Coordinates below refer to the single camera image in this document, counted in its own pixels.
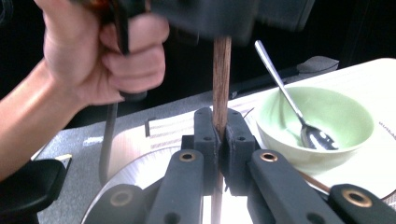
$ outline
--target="green bowl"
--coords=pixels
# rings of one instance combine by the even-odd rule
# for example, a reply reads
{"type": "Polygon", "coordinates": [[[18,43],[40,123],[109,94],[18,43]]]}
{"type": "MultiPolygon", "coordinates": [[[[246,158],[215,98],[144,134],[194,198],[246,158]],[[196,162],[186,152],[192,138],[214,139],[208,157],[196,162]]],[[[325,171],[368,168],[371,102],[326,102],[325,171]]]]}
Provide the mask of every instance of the green bowl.
{"type": "Polygon", "coordinates": [[[320,150],[303,147],[301,124],[278,89],[269,90],[256,109],[260,136],[269,149],[280,152],[295,168],[315,174],[350,159],[373,134],[370,112],[344,94],[314,87],[289,87],[291,98],[308,124],[327,133],[340,147],[320,150]]]}

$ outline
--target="bowl rim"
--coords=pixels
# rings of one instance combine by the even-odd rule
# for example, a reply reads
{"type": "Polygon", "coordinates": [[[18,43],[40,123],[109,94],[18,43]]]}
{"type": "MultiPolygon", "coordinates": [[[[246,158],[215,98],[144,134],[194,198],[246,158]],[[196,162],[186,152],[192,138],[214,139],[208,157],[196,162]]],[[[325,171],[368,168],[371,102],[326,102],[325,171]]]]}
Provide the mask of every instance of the bowl rim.
{"type": "MultiPolygon", "coordinates": [[[[370,118],[370,121],[371,121],[370,123],[371,123],[371,126],[372,126],[372,129],[370,131],[369,136],[366,139],[364,139],[362,142],[360,142],[359,144],[357,144],[355,146],[343,147],[343,148],[339,148],[337,150],[320,150],[320,149],[312,149],[312,148],[309,148],[309,147],[300,147],[300,146],[297,146],[297,145],[286,144],[285,142],[280,141],[279,138],[276,137],[275,134],[268,134],[268,133],[271,133],[271,132],[268,132],[268,130],[271,131],[271,129],[265,128],[265,126],[263,128],[261,126],[261,123],[260,123],[260,120],[259,120],[259,113],[260,113],[259,112],[260,111],[259,108],[262,108],[262,105],[264,104],[263,100],[260,100],[260,102],[258,103],[258,106],[256,106],[258,109],[255,109],[254,113],[253,113],[253,118],[255,119],[256,125],[258,126],[258,129],[259,129],[258,130],[259,134],[261,134],[261,132],[264,132],[268,136],[270,136],[271,138],[275,139],[278,143],[280,143],[282,145],[286,145],[288,147],[294,147],[296,149],[299,149],[299,150],[302,150],[302,151],[306,151],[306,152],[312,152],[314,154],[338,154],[338,153],[353,151],[353,150],[355,150],[357,148],[360,148],[363,144],[365,144],[367,141],[369,141],[372,138],[373,133],[375,132],[375,129],[376,129],[375,117],[373,116],[373,113],[366,106],[361,104],[361,102],[359,102],[357,99],[352,98],[352,97],[348,96],[347,94],[344,94],[343,92],[336,91],[336,90],[333,90],[333,89],[330,89],[330,88],[325,88],[325,87],[316,87],[316,86],[308,86],[308,85],[292,85],[292,86],[287,85],[287,86],[285,86],[285,88],[286,89],[308,88],[308,89],[316,89],[316,90],[325,90],[325,91],[330,91],[330,92],[334,92],[334,93],[337,93],[337,94],[341,94],[344,97],[348,98],[349,100],[352,100],[357,105],[360,105],[361,108],[363,108],[365,110],[365,112],[369,115],[369,118],[370,118]]],[[[270,94],[276,94],[277,92],[280,92],[280,89],[278,87],[275,87],[275,88],[272,88],[272,89],[266,91],[266,93],[264,95],[262,95],[261,97],[264,98],[264,96],[266,97],[266,96],[268,96],[270,94]]]]}

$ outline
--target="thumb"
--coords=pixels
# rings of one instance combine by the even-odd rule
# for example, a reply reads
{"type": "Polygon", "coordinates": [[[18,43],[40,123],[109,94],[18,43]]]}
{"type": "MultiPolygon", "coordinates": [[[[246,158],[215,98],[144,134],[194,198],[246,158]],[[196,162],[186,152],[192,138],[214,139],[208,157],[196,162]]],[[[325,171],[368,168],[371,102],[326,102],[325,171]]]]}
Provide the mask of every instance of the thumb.
{"type": "Polygon", "coordinates": [[[87,8],[70,0],[35,0],[43,10],[47,35],[59,44],[68,44],[91,29],[98,29],[97,18],[87,8]]]}

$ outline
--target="human hand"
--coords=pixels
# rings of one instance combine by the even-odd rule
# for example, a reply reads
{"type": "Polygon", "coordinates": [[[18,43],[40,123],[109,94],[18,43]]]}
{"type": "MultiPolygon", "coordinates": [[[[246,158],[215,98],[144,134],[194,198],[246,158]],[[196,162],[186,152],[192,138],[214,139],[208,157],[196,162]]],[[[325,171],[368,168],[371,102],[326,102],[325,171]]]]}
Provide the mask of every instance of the human hand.
{"type": "Polygon", "coordinates": [[[159,86],[165,60],[166,20],[141,14],[129,22],[128,56],[120,54],[115,26],[102,26],[90,10],[69,0],[35,0],[44,11],[45,64],[60,86],[84,105],[121,101],[119,91],[137,93],[159,86]]]}

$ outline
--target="silver spoon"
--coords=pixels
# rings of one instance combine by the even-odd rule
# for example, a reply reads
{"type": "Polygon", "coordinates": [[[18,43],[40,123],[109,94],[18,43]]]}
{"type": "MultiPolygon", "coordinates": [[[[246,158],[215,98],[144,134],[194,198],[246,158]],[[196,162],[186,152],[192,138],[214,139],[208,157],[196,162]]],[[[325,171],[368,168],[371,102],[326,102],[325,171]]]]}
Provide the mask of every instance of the silver spoon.
{"type": "Polygon", "coordinates": [[[273,63],[271,62],[270,57],[268,56],[267,51],[265,50],[262,42],[257,40],[254,44],[256,47],[257,52],[259,53],[260,57],[262,58],[262,62],[264,63],[265,67],[267,68],[268,72],[274,78],[277,86],[280,88],[282,93],[285,95],[286,99],[288,100],[291,108],[294,110],[295,114],[298,117],[298,120],[302,124],[301,129],[301,140],[303,142],[304,147],[309,147],[313,149],[326,149],[326,150],[335,150],[338,149],[338,145],[330,138],[322,130],[313,127],[307,124],[303,118],[303,113],[297,107],[297,105],[291,100],[288,92],[286,91],[283,81],[280,78],[279,74],[277,73],[273,63]]]}

